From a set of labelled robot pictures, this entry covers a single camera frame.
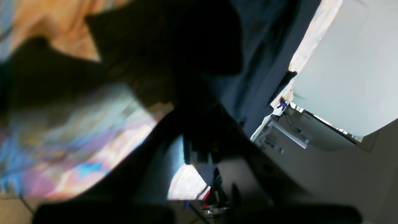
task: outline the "floor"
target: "floor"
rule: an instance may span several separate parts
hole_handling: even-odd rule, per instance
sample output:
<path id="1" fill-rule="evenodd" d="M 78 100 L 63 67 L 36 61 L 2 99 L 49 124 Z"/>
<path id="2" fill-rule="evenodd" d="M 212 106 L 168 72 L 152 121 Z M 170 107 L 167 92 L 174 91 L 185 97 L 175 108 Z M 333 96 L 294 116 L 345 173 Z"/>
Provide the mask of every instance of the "floor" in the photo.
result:
<path id="1" fill-rule="evenodd" d="M 26 202 L 33 210 L 40 204 L 38 200 L 27 199 Z M 0 199 L 1 224 L 29 224 L 31 219 L 32 214 L 19 198 Z"/>

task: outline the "multicolored cloth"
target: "multicolored cloth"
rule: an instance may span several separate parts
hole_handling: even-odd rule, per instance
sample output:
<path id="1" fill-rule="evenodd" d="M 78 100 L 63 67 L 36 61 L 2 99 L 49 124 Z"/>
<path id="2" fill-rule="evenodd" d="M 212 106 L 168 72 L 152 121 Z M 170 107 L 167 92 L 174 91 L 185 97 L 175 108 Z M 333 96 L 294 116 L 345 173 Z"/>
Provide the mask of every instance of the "multicolored cloth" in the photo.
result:
<path id="1" fill-rule="evenodd" d="M 59 52 L 100 61 L 84 17 L 126 2 L 0 1 L 0 60 L 6 62 L 39 35 Z M 171 103 L 142 105 L 123 83 L 59 105 L 11 108 L 0 115 L 1 193 L 48 200 L 76 196 L 109 173 L 172 110 Z"/>

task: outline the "blue object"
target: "blue object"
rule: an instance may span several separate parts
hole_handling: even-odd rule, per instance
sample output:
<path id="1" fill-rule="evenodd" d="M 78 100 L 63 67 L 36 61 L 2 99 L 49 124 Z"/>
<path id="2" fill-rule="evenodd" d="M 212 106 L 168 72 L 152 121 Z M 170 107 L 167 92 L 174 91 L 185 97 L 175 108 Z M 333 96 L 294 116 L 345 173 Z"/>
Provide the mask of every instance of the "blue object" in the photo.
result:
<path id="1" fill-rule="evenodd" d="M 189 206 L 189 201 L 187 200 L 184 202 L 184 210 L 187 210 L 188 206 Z"/>

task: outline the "navy cloth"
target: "navy cloth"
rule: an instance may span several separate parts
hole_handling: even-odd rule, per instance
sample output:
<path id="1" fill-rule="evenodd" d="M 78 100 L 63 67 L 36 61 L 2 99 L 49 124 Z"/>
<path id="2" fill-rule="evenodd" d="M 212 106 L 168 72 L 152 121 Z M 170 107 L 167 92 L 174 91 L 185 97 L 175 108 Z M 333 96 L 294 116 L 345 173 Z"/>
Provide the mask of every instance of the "navy cloth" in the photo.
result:
<path id="1" fill-rule="evenodd" d="M 320 2 L 231 1 L 241 19 L 244 67 L 237 76 L 211 76 L 207 81 L 248 136 L 272 113 L 269 102 L 280 90 Z"/>

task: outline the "orange fabric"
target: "orange fabric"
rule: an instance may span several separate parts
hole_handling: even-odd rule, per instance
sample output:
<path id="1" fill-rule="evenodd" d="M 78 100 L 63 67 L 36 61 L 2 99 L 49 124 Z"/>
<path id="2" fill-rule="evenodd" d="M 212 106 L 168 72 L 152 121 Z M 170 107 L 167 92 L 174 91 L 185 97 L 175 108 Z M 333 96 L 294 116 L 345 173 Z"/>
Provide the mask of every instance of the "orange fabric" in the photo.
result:
<path id="1" fill-rule="evenodd" d="M 99 60 L 84 17 L 124 5 L 129 0 L 17 0 L 11 52 L 31 36 L 45 36 L 68 55 Z"/>

